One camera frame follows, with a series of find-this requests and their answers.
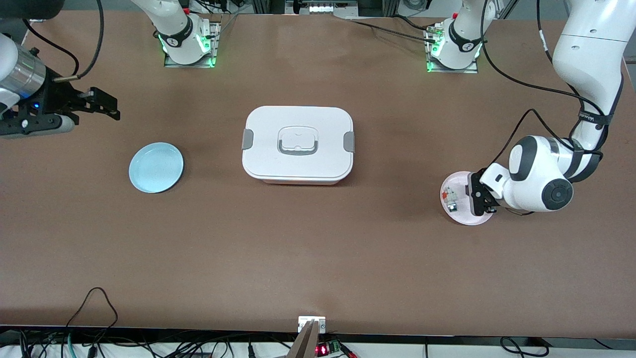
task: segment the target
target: small object on plate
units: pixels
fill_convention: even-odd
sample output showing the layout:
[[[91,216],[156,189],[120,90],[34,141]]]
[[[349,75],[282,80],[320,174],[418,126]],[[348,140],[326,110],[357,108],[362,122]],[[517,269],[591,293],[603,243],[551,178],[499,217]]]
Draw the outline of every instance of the small object on plate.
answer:
[[[485,213],[482,216],[473,215],[471,211],[471,198],[466,194],[468,185],[468,171],[458,171],[444,180],[439,189],[439,201],[444,211],[454,221],[464,225],[480,225],[488,221],[492,213]]]
[[[444,199],[444,203],[446,203],[448,211],[450,211],[451,213],[457,211],[457,203],[455,202],[457,200],[457,195],[455,194],[453,189],[451,189],[451,187],[446,187],[441,193],[441,197],[442,199]]]
[[[135,188],[157,193],[170,189],[183,174],[183,156],[174,145],[152,143],[141,148],[130,161],[128,176]]]
[[[340,108],[264,106],[247,118],[243,168],[266,183],[331,185],[354,165],[354,123]]]

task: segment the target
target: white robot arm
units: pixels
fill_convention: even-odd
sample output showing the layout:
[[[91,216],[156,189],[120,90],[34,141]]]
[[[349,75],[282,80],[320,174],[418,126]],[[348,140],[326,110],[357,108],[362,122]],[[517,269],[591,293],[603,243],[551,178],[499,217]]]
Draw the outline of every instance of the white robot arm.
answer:
[[[483,30],[497,13],[493,0],[463,0],[462,8],[454,18],[441,23],[442,36],[431,56],[450,69],[464,69],[473,62],[481,48],[481,11],[488,2],[484,16]]]
[[[163,51],[176,63],[193,64],[208,54],[210,21],[196,14],[186,15],[178,0],[131,0],[155,26]]]
[[[186,15],[177,0],[132,1],[150,17],[163,50],[175,63],[194,64],[213,51],[209,21],[194,14]],[[17,3],[10,5],[13,9],[20,7]],[[39,5],[50,6],[45,0]],[[61,5],[49,11],[47,18],[54,17],[60,8]],[[29,8],[17,16],[28,17],[31,13],[34,12]],[[37,57],[37,50],[27,51],[0,34],[0,137],[69,132],[79,124],[76,111],[120,119],[116,98],[95,87],[82,93],[69,82],[58,81],[60,78]]]
[[[561,79],[596,106],[582,103],[568,138],[524,137],[512,148],[508,169],[493,163],[471,173],[473,215],[494,212],[499,205],[555,211],[571,201],[572,183],[588,178],[602,158],[599,150],[623,86],[623,51],[635,27],[636,0],[572,2],[553,65]]]

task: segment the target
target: green led light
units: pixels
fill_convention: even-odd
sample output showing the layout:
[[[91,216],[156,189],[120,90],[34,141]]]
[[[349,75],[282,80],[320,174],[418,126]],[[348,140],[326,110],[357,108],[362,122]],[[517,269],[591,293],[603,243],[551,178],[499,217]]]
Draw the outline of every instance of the green led light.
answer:
[[[165,48],[165,42],[163,42],[163,39],[161,38],[161,36],[158,36],[158,37],[159,37],[159,42],[161,43],[161,47],[162,47],[163,51],[167,54],[168,50],[166,50],[166,48]]]
[[[201,38],[201,36],[197,35],[197,41],[199,42],[199,46],[201,46],[201,51],[203,52],[209,51],[210,41],[208,39]]]

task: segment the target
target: power cord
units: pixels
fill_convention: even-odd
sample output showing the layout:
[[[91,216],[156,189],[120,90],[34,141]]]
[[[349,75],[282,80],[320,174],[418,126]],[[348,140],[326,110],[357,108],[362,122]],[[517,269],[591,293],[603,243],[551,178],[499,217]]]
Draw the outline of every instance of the power cord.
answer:
[[[486,41],[484,40],[484,35],[483,35],[483,23],[485,21],[486,9],[488,8],[488,4],[490,4],[490,2],[489,1],[485,1],[484,4],[483,4],[483,9],[481,10],[480,39],[481,39],[481,48],[483,49],[483,54],[486,57],[486,60],[488,61],[488,63],[492,66],[492,68],[495,69],[495,71],[497,71],[503,77],[506,77],[508,80],[511,80],[512,82],[518,83],[520,85],[523,85],[523,86],[526,86],[526,87],[530,87],[530,88],[533,88],[533,89],[544,90],[544,91],[547,91],[547,92],[558,93],[558,94],[562,94],[564,96],[574,97],[574,98],[579,99],[580,101],[587,102],[592,107],[594,107],[594,109],[596,109],[600,115],[604,115],[603,111],[600,109],[600,107],[598,107],[596,105],[596,103],[590,101],[589,99],[587,99],[585,97],[581,97],[581,96],[579,96],[577,94],[572,94],[570,92],[557,90],[557,89],[551,89],[551,88],[548,88],[548,87],[543,87],[543,86],[538,86],[538,85],[533,85],[531,83],[527,83],[527,82],[524,82],[524,81],[521,81],[521,80],[517,80],[516,78],[508,75],[507,73],[505,73],[501,69],[499,69],[497,67],[497,65],[495,65],[492,62],[492,59],[490,58],[490,55],[488,54],[488,50],[486,49]]]
[[[68,330],[68,327],[71,325],[71,322],[80,314],[80,312],[82,311],[82,309],[84,308],[84,306],[86,305],[86,302],[88,302],[88,298],[90,297],[90,294],[93,293],[93,291],[101,291],[104,295],[104,298],[106,298],[106,303],[108,304],[108,306],[111,308],[111,310],[113,311],[115,318],[113,320],[112,323],[110,323],[108,325],[108,327],[104,328],[102,331],[100,331],[97,336],[95,337],[95,339],[93,340],[92,343],[92,347],[95,346],[95,344],[97,344],[97,347],[99,348],[99,341],[104,337],[104,335],[106,334],[106,331],[113,327],[115,325],[115,323],[117,323],[117,320],[119,320],[119,313],[117,313],[117,310],[115,309],[115,307],[113,306],[113,304],[111,303],[111,300],[108,298],[108,294],[106,293],[106,291],[102,288],[102,287],[93,287],[92,289],[90,289],[88,291],[88,293],[86,293],[86,296],[84,297],[84,301],[82,301],[81,305],[79,306],[79,308],[77,309],[77,311],[75,311],[75,313],[73,313],[73,316],[71,316],[71,318],[68,320],[68,322],[66,322],[66,325],[64,326],[65,330]],[[75,352],[73,351],[73,345],[71,344],[71,333],[68,334],[67,336],[67,342],[69,345],[69,351],[71,353],[71,357],[72,358],[77,358],[75,356]],[[62,339],[62,346],[60,349],[60,358],[64,358],[64,339]]]
[[[340,350],[343,353],[343,354],[339,355],[339,357],[344,355],[347,358],[358,358],[358,356],[355,353],[351,352],[351,349],[349,349],[347,346],[342,344],[342,342],[340,340],[338,340],[338,342],[340,343]]]
[[[434,43],[435,42],[435,40],[433,40],[433,39],[422,38],[422,37],[419,37],[419,36],[413,36],[413,35],[405,34],[403,32],[398,32],[398,31],[391,30],[391,29],[385,29],[384,27],[367,24],[366,22],[360,22],[360,21],[355,21],[355,20],[348,20],[348,21],[354,22],[356,24],[368,26],[368,27],[371,27],[373,29],[378,29],[378,30],[381,30],[381,31],[389,32],[391,34],[396,34],[398,36],[403,36],[405,38],[416,39],[416,40],[419,40],[419,41],[429,42],[429,43]]]
[[[54,82],[69,82],[79,80],[86,76],[90,70],[93,69],[95,63],[97,62],[97,58],[99,57],[99,52],[102,50],[102,42],[104,41],[104,7],[102,6],[102,0],[96,0],[97,2],[97,10],[99,11],[99,37],[97,38],[97,46],[95,47],[95,53],[93,54],[93,59],[90,60],[90,63],[86,67],[86,69],[78,74],[73,74],[70,77],[60,77],[54,78]]]
[[[512,349],[506,347],[506,345],[504,344],[505,341],[509,341],[510,343],[512,343],[513,346],[515,346],[516,350],[512,350]],[[519,347],[517,342],[515,342],[510,337],[502,337],[501,340],[499,340],[499,344],[501,345],[501,348],[503,348],[506,352],[509,352],[509,353],[512,353],[512,354],[518,354],[521,358],[525,358],[526,356],[527,357],[541,358],[541,357],[546,357],[548,354],[550,354],[550,348],[549,347],[545,347],[546,351],[544,353],[541,353],[541,354],[534,354],[534,353],[524,352],[523,350],[521,350],[521,347]]]
[[[607,348],[607,349],[613,349],[612,347],[610,347],[609,345],[606,345],[605,343],[599,341],[598,339],[594,338],[594,340],[596,341],[596,343],[602,345],[603,347]]]
[[[77,75],[78,71],[80,70],[80,60],[78,60],[78,58],[73,55],[73,53],[71,51],[68,51],[67,49],[65,49],[64,47],[54,43],[53,41],[49,40],[48,38],[44,37],[43,35],[41,35],[39,32],[37,32],[33,27],[31,27],[31,24],[29,23],[28,20],[23,19],[22,22],[24,23],[24,25],[27,27],[27,29],[33,34],[35,35],[37,38],[39,38],[40,40],[44,41],[45,43],[49,44],[50,46],[64,52],[65,54],[67,54],[70,58],[73,59],[73,62],[75,62],[75,68],[73,69],[73,73],[71,76]]]
[[[426,26],[419,26],[417,24],[415,24],[414,22],[412,22],[408,17],[406,16],[402,16],[400,14],[395,14],[391,17],[395,17],[395,18],[400,18],[401,20],[404,20],[407,24],[409,24],[410,26],[418,29],[418,30],[422,30],[422,31],[426,31],[427,28],[431,27],[431,26],[435,26],[435,23],[433,22],[430,25],[426,25]]]
[[[224,13],[232,14],[232,12],[230,12],[229,10],[224,9],[224,8],[222,8],[222,7],[220,7],[220,6],[216,6],[215,4],[212,4],[212,2],[211,2],[211,1],[204,1],[204,0],[195,0],[195,1],[196,1],[199,5],[203,6],[203,7],[204,7],[207,11],[209,11],[210,13],[214,13],[214,11],[212,11],[212,10],[210,9],[210,8],[213,8],[213,9],[221,10],[221,11],[223,11]]]

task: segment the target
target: table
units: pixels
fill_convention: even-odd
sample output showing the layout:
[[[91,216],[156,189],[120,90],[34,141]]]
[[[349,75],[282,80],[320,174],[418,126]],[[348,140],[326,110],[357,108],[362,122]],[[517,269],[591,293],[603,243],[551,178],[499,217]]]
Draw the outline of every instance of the table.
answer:
[[[86,66],[97,25],[74,11],[37,28]],[[544,26],[552,46],[562,26]],[[416,41],[329,16],[241,15],[215,69],[163,69],[152,32],[143,13],[107,13],[99,61],[74,84],[116,96],[120,122],[83,115],[70,134],[0,141],[0,323],[63,325],[98,285],[118,326],[295,331],[314,314],[341,333],[636,338],[629,81],[605,159],[566,209],[466,227],[444,214],[443,179],[486,166],[531,106],[567,134],[575,99],[512,83],[484,59],[478,75],[426,73]],[[511,75],[567,90],[533,22],[496,21],[488,38]],[[29,36],[34,45],[70,73],[67,57]],[[249,177],[242,130],[264,105],[348,111],[349,177]],[[547,135],[534,119],[526,134]],[[128,164],[156,141],[177,146],[186,170],[168,192],[144,194]],[[75,324],[111,320],[95,296]]]

